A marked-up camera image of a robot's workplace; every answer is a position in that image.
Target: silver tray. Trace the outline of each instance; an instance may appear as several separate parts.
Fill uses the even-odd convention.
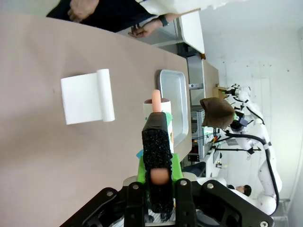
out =
[[[185,75],[178,71],[161,70],[157,82],[161,97],[169,99],[171,103],[174,147],[176,147],[188,134],[187,86]]]

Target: beige table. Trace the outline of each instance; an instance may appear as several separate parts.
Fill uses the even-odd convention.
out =
[[[116,120],[66,126],[60,79],[102,68],[110,70]],[[142,103],[160,69],[187,80],[185,59],[131,38],[0,15],[0,226],[59,226],[102,188],[119,190],[136,175]],[[175,149],[180,158],[190,132]]]

